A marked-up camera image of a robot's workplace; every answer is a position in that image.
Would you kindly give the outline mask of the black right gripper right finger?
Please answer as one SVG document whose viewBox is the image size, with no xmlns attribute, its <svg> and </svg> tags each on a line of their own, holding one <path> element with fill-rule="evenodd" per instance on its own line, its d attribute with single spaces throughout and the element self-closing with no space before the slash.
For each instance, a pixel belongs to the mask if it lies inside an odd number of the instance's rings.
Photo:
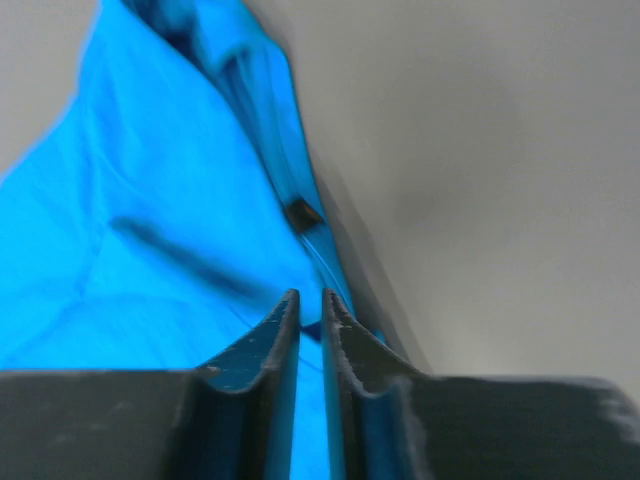
<svg viewBox="0 0 640 480">
<path fill-rule="evenodd" d="M 635 479 L 639 411 L 589 377 L 425 374 L 323 294 L 334 479 Z"/>
</svg>

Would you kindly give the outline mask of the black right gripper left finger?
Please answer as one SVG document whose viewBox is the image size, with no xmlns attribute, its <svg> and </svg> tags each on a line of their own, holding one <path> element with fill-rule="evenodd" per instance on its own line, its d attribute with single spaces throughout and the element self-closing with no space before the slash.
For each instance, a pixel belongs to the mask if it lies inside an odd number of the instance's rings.
<svg viewBox="0 0 640 480">
<path fill-rule="evenodd" d="M 299 295 L 181 370 L 13 370 L 1 376 L 5 479 L 285 479 Z"/>
</svg>

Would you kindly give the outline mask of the blue t shirt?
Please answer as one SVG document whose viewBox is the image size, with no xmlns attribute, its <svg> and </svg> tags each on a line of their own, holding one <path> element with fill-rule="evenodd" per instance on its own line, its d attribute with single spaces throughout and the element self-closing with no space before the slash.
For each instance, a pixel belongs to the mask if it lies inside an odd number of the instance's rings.
<svg viewBox="0 0 640 480">
<path fill-rule="evenodd" d="M 350 299 L 281 48 L 241 1 L 106 1 L 1 183 L 5 369 L 189 368 L 300 295 L 290 475 L 330 475 L 322 293 Z"/>
</svg>

